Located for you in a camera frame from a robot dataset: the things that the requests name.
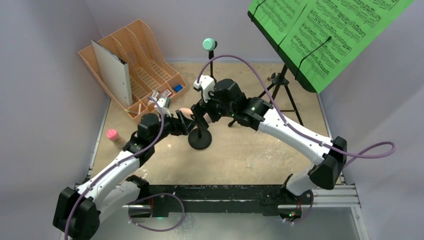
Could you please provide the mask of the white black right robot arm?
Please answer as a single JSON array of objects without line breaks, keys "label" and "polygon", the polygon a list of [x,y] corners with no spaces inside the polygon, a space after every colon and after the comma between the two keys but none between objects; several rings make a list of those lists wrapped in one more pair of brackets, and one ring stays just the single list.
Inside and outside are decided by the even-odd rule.
[{"label": "white black right robot arm", "polygon": [[347,150],[344,138],[331,139],[282,116],[264,99],[246,97],[238,84],[229,78],[215,82],[203,75],[193,83],[193,88],[201,93],[201,100],[191,109],[202,127],[209,126],[204,115],[212,122],[222,117],[233,118],[241,126],[281,140],[311,161],[310,167],[286,179],[280,191],[284,202],[292,204],[304,192],[315,188],[334,189],[346,163],[346,156],[339,152]]}]

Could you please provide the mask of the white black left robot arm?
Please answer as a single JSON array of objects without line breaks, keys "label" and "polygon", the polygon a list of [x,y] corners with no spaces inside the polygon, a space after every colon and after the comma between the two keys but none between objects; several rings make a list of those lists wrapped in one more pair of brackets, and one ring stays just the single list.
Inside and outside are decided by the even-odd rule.
[{"label": "white black left robot arm", "polygon": [[89,240],[100,224],[122,206],[146,203],[148,182],[130,174],[155,153],[157,142],[169,135],[187,136],[194,127],[195,122],[180,110],[163,116],[143,115],[137,130],[107,167],[76,188],[61,191],[52,225],[74,240]]}]

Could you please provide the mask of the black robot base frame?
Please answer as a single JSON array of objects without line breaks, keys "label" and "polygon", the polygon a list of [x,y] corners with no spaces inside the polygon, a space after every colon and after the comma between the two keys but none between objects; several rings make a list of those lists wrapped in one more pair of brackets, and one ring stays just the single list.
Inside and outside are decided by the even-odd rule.
[{"label": "black robot base frame", "polygon": [[168,217],[170,213],[262,214],[297,221],[307,215],[303,206],[311,207],[314,194],[307,190],[299,196],[284,185],[166,185],[149,184],[145,179],[128,177],[126,183],[139,188],[134,217]]}]

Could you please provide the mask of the black mic stand for pink mic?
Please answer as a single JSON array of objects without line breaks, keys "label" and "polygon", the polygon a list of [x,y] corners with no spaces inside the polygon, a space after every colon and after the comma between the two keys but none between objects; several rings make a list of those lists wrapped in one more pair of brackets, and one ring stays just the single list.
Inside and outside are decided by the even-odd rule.
[{"label": "black mic stand for pink mic", "polygon": [[192,111],[190,111],[190,117],[194,121],[195,128],[188,135],[188,143],[195,150],[205,150],[212,143],[212,134],[196,122]]}]

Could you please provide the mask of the pink toy microphone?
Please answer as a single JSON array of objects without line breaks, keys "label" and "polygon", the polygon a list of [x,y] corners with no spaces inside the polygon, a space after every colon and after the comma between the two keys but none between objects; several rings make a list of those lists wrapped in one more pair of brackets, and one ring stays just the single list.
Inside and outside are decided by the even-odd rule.
[{"label": "pink toy microphone", "polygon": [[[194,117],[194,114],[193,114],[193,112],[192,112],[192,110],[190,109],[190,108],[185,108],[185,107],[182,107],[182,108],[180,108],[179,109],[180,111],[181,111],[181,113],[186,117],[186,118],[188,118],[188,119],[190,119],[190,120],[195,120],[195,117]],[[205,113],[204,115],[203,115],[203,118],[206,120],[206,122],[209,124],[209,123],[212,123],[212,120],[211,120],[211,118],[210,118],[210,116],[207,114],[207,113]]]}]

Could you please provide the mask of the black mic stand with green mic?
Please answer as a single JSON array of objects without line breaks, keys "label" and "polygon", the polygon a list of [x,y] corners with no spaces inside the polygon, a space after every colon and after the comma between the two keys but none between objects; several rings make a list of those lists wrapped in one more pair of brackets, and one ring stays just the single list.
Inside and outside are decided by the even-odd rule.
[{"label": "black mic stand with green mic", "polygon": [[[216,49],[217,45],[218,45],[218,42],[217,42],[216,40],[214,40],[213,45],[210,47],[210,50],[208,51],[208,59],[209,59],[209,60],[211,60],[212,58],[214,58],[214,57],[215,57],[214,50]],[[211,78],[214,80],[214,82],[216,83],[216,82],[217,82],[217,80],[216,80],[216,78],[215,78],[215,76],[214,76],[213,61],[211,61],[211,62],[210,62],[209,67],[210,67],[210,77],[211,77]]]}]

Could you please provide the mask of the mint green toy microphone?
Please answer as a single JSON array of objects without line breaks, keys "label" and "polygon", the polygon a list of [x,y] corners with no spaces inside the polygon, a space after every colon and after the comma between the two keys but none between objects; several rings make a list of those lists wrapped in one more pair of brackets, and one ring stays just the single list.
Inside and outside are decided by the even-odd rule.
[{"label": "mint green toy microphone", "polygon": [[216,49],[218,42],[210,37],[205,38],[202,42],[202,47],[205,51],[211,52]]}]

